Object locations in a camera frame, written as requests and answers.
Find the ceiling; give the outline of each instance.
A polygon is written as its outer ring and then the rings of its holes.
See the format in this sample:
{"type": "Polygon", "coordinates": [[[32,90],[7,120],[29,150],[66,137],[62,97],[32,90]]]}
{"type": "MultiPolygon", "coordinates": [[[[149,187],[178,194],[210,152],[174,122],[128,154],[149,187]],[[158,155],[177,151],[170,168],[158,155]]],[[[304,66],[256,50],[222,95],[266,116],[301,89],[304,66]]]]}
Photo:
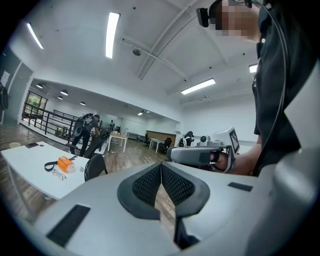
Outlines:
{"type": "MultiPolygon", "coordinates": [[[[136,116],[141,111],[147,110],[141,109],[138,106],[128,104],[111,97],[107,97],[89,90],[80,89],[66,84],[34,79],[30,86],[36,91],[55,99],[57,102],[68,102],[79,105],[79,107],[80,102],[85,102],[86,107],[96,110],[99,113],[107,113],[113,115],[115,113],[114,109],[117,109],[118,113],[120,112],[127,115],[136,116]],[[67,90],[68,96],[62,95],[60,93],[62,90],[67,90]]],[[[163,118],[163,116],[153,112],[144,113],[142,117],[146,119],[163,118]]]]}
{"type": "Polygon", "coordinates": [[[249,65],[256,45],[218,36],[200,27],[196,8],[213,0],[46,0],[25,18],[41,41],[27,31],[42,65],[112,81],[121,87],[154,91],[181,106],[251,93],[249,65]],[[105,57],[109,12],[121,14],[113,59],[105,57]],[[145,52],[133,54],[133,46],[145,52]],[[209,78],[215,85],[182,95],[181,90],[209,78]]]}

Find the black cable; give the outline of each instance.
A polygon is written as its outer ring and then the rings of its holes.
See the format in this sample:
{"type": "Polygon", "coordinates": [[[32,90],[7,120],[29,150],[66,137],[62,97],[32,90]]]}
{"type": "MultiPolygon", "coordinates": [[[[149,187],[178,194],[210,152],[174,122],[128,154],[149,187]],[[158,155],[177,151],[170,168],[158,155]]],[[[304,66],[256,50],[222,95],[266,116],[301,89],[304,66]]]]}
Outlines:
{"type": "Polygon", "coordinates": [[[285,35],[284,35],[283,30],[281,29],[279,22],[273,17],[273,15],[268,10],[268,8],[266,8],[263,4],[261,4],[260,2],[258,2],[256,0],[252,0],[251,2],[254,3],[257,7],[263,8],[270,16],[278,34],[279,34],[279,37],[280,37],[280,42],[281,42],[281,46],[282,46],[282,55],[283,55],[283,67],[284,67],[284,81],[283,81],[283,88],[282,88],[279,108],[276,113],[272,128],[269,132],[269,135],[266,138],[265,143],[262,147],[261,154],[260,154],[260,156],[255,164],[255,167],[252,171],[253,176],[258,176],[260,173],[259,166],[262,163],[262,161],[267,153],[268,146],[269,146],[271,140],[274,138],[275,133],[276,133],[276,131],[279,127],[279,124],[281,122],[282,116],[284,114],[285,99],[286,99],[286,94],[287,94],[287,80],[289,78],[289,61],[290,61],[290,59],[289,59],[289,51],[288,51],[288,46],[287,46],[287,42],[285,39],[285,35]]]}

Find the fluorescent light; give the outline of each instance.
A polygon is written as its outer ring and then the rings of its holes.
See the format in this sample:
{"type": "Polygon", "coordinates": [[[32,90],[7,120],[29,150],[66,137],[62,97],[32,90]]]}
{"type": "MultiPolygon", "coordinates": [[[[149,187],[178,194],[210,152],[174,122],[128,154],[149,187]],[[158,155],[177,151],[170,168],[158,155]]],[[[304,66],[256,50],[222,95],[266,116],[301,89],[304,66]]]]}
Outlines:
{"type": "Polygon", "coordinates": [[[249,66],[250,73],[257,72],[257,67],[258,67],[258,64],[250,65],[249,66]]]}
{"type": "Polygon", "coordinates": [[[204,81],[204,82],[201,82],[201,83],[199,83],[199,84],[197,84],[197,85],[195,85],[195,86],[192,86],[192,87],[189,88],[189,89],[185,89],[185,90],[183,90],[181,93],[182,93],[183,95],[186,95],[186,94],[192,93],[192,92],[194,92],[194,91],[196,91],[196,90],[202,89],[202,88],[204,88],[204,87],[214,85],[215,83],[216,83],[216,81],[215,81],[213,78],[211,78],[211,79],[209,79],[209,80],[207,80],[207,81],[204,81]]]}
{"type": "Polygon", "coordinates": [[[44,47],[42,46],[42,44],[40,43],[39,39],[37,38],[32,26],[30,25],[30,23],[28,23],[26,25],[31,33],[31,35],[33,36],[34,40],[36,41],[36,43],[38,44],[38,46],[41,48],[41,49],[44,49],[44,47]]]}
{"type": "Polygon", "coordinates": [[[62,91],[60,91],[61,94],[68,96],[68,91],[63,89],[62,91]]]}
{"type": "Polygon", "coordinates": [[[119,18],[120,18],[119,13],[114,13],[114,12],[109,13],[109,19],[108,19],[108,25],[106,28],[106,37],[105,37],[105,56],[110,59],[112,59],[115,34],[116,34],[119,18]]]}

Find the black metal railing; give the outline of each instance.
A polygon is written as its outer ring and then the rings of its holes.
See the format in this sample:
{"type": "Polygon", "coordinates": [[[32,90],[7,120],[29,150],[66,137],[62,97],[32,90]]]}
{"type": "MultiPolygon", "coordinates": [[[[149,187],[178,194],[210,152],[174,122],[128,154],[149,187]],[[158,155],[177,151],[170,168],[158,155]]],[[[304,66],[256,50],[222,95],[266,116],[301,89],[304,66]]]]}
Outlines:
{"type": "MultiPolygon", "coordinates": [[[[72,133],[78,117],[74,115],[69,115],[71,117],[67,117],[67,114],[64,113],[64,115],[61,115],[58,114],[58,112],[59,111],[56,110],[53,112],[47,111],[25,102],[21,119],[28,123],[28,126],[34,126],[41,131],[44,131],[45,135],[54,135],[60,139],[66,140],[69,144],[70,141],[72,142],[73,140],[72,133]]],[[[90,145],[91,141],[92,136],[90,136],[88,145],[90,145]]]]}

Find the orange object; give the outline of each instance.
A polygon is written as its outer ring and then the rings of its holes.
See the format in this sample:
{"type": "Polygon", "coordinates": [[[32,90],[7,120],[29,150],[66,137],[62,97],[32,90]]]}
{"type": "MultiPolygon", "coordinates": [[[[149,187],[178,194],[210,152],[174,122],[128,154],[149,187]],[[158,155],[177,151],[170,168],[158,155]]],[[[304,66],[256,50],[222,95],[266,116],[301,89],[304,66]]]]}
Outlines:
{"type": "Polygon", "coordinates": [[[69,173],[75,167],[75,164],[65,156],[59,157],[57,165],[65,173],[69,173]]]}

